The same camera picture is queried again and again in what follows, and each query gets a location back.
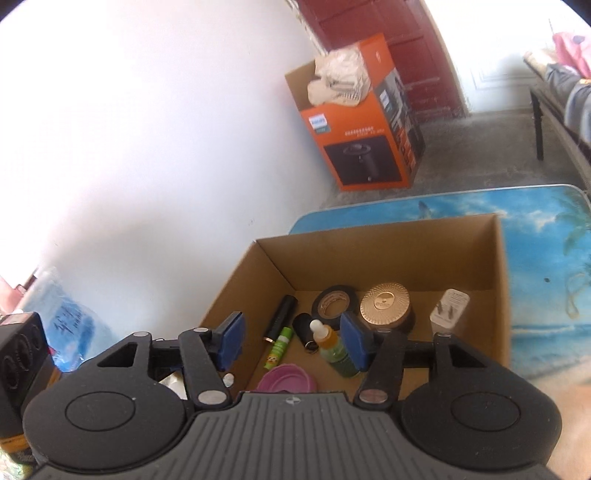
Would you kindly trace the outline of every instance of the concrete floor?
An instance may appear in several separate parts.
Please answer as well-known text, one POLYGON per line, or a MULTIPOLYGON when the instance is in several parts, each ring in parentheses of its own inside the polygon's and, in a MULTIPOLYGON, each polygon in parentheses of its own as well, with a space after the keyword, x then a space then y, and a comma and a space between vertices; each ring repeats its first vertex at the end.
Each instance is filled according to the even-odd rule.
POLYGON ((544 161, 535 157, 531 112, 475 115, 421 126, 427 149, 410 189, 339 192, 324 207, 463 190, 568 183, 584 189, 544 119, 544 161))

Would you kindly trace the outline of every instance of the gray ribbed panel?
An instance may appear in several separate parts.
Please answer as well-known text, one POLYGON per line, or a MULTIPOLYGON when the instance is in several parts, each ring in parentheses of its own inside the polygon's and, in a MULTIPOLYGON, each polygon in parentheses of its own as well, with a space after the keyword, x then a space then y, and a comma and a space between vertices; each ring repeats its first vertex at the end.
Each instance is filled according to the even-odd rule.
MULTIPOLYGON (((34 480, 82 480, 45 467, 34 480)), ((247 393, 223 412, 197 416, 185 438, 136 470, 105 480, 556 480, 542 466, 491 475, 445 465, 409 443, 383 413, 340 393, 247 393), (300 401, 293 402, 294 397, 300 401)))

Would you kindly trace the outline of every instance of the white wall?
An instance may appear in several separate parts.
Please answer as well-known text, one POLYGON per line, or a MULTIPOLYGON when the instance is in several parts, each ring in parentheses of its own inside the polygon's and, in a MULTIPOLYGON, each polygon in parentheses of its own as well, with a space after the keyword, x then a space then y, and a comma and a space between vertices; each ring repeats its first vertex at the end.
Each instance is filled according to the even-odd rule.
POLYGON ((54 264, 120 335, 194 326, 249 243, 333 188, 280 0, 27 0, 0 23, 0 275, 54 264))
POLYGON ((552 29, 589 32, 588 25, 561 0, 424 2, 441 32, 471 112, 529 107, 528 85, 535 77, 522 55, 552 48, 552 29))

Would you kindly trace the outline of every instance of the philips logo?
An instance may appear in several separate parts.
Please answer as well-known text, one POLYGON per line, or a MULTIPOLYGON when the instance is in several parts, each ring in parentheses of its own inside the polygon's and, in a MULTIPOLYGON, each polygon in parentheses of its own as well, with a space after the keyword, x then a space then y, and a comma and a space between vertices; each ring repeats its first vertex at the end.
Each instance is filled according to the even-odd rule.
POLYGON ((316 132, 317 134, 330 132, 329 123, 326 121, 326 117, 323 113, 321 113, 320 115, 308 117, 308 121, 314 129, 314 132, 316 132))

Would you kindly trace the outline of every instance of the cardboard box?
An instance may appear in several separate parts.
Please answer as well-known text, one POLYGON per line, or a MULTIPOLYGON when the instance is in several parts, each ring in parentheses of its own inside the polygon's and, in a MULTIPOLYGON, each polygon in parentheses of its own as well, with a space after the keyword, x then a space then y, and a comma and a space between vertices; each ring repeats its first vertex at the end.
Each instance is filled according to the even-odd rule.
POLYGON ((310 134, 341 190, 410 187, 425 144, 382 34, 358 42, 372 88, 356 107, 314 107, 314 61, 285 79, 310 134))
MULTIPOLYGON (((232 394, 253 390, 267 372, 270 350, 263 334, 283 295, 298 298, 297 313, 310 312, 325 288, 353 286, 361 298, 371 287, 396 281, 410 291, 417 316, 411 339, 432 338, 429 314, 448 288, 470 295, 461 337, 509 365, 509 293, 501 225, 495 215, 361 226, 257 240, 248 249, 205 315, 216 327, 234 310, 246 316, 242 355, 230 370, 232 394)), ((363 374, 344 379, 294 336, 282 359, 304 368, 319 391, 352 398, 363 374)), ((426 369, 405 371, 401 398, 427 381, 426 369)))

